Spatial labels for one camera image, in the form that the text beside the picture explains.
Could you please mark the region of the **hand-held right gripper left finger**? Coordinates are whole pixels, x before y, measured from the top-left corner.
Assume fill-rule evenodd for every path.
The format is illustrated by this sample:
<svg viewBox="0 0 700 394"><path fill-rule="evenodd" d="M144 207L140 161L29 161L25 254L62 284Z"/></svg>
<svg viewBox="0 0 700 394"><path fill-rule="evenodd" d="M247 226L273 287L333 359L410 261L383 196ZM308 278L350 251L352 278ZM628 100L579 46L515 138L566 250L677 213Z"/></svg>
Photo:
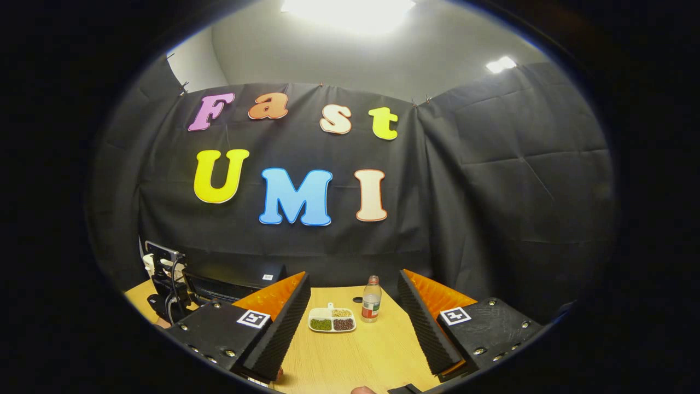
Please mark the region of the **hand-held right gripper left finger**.
<svg viewBox="0 0 700 394"><path fill-rule="evenodd" d="M164 332L193 356L269 384L278 379L310 296L302 271L234 303L212 299Z"/></svg>

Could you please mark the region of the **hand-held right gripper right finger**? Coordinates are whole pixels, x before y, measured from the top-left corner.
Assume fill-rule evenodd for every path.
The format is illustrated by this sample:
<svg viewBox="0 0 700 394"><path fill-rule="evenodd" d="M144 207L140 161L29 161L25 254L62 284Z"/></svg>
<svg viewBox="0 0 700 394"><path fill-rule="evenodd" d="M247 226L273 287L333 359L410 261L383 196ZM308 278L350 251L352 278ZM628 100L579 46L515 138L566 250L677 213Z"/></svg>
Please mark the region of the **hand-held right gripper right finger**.
<svg viewBox="0 0 700 394"><path fill-rule="evenodd" d="M543 329L498 298L477 301L407 269L400 271L398 292L430 373L438 378L500 364Z"/></svg>

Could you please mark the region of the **black electric oven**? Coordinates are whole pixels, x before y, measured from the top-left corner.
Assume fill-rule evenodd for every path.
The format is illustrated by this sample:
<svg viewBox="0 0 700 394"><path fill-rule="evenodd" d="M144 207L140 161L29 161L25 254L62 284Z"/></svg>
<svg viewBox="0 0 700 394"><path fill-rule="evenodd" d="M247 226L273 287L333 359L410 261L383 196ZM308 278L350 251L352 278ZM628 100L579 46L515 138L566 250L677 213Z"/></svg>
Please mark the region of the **black electric oven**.
<svg viewBox="0 0 700 394"><path fill-rule="evenodd" d="M189 292L202 301L237 302L258 290L288 277L284 264L261 266L219 263L189 264L183 269Z"/></svg>

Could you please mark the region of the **white toaster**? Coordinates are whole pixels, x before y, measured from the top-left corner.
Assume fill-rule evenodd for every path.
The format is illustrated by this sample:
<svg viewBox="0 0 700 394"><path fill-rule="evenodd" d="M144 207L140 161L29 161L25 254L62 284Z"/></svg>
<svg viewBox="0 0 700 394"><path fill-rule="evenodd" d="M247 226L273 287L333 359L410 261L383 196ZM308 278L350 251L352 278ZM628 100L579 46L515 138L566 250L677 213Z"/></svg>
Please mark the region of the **white toaster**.
<svg viewBox="0 0 700 394"><path fill-rule="evenodd" d="M168 277L172 277L172 273L175 272L175 279L178 280L182 277L183 269L186 267L182 261L183 257L185 257L185 255L182 253L175 253L170 256L162 256L161 254L157 256L155 253L150 253L144 255L142 261L151 279L154 275L167 275Z"/></svg>

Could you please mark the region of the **white divided bean dish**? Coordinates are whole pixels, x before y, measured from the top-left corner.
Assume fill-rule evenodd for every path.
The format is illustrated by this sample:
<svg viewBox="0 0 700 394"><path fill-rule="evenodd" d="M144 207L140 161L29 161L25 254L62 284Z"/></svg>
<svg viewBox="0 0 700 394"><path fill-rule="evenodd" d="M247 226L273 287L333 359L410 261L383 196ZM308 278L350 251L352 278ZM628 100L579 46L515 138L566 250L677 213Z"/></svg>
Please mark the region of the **white divided bean dish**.
<svg viewBox="0 0 700 394"><path fill-rule="evenodd" d="M345 333L357 328L353 311L335 307L333 303L323 308L313 308L308 312L308 328L314 332Z"/></svg>

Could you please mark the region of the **clear bottle with red label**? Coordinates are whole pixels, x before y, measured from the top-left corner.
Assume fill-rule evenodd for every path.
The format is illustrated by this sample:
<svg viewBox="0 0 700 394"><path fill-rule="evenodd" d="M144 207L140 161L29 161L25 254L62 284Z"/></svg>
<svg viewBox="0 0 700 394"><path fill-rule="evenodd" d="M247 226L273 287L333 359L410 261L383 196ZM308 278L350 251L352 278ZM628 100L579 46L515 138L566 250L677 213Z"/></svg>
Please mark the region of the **clear bottle with red label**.
<svg viewBox="0 0 700 394"><path fill-rule="evenodd" d="M378 318L382 301L382 287L378 275L370 275L362 296L361 320L373 323Z"/></svg>

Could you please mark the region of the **small ceiling light panel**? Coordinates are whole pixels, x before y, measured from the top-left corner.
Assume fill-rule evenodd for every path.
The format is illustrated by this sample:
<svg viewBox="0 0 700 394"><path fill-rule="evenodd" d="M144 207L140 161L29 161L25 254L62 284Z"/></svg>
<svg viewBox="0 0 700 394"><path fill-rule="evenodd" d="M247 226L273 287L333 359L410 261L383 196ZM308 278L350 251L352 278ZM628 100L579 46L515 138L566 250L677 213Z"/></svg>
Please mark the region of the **small ceiling light panel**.
<svg viewBox="0 0 700 394"><path fill-rule="evenodd" d="M503 56L500 59L488 62L485 67L492 74L500 74L505 70L517 67L517 62L508 56Z"/></svg>

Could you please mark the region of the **large ceiling light panel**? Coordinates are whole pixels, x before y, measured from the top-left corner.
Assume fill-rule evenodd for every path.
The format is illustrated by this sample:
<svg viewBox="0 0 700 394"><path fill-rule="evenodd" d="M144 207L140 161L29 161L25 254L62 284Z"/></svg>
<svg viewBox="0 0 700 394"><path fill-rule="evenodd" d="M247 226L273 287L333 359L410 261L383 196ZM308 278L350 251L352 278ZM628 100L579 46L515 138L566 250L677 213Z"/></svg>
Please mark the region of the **large ceiling light panel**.
<svg viewBox="0 0 700 394"><path fill-rule="evenodd" d="M283 0L281 13L326 27L385 33L402 24L415 0Z"/></svg>

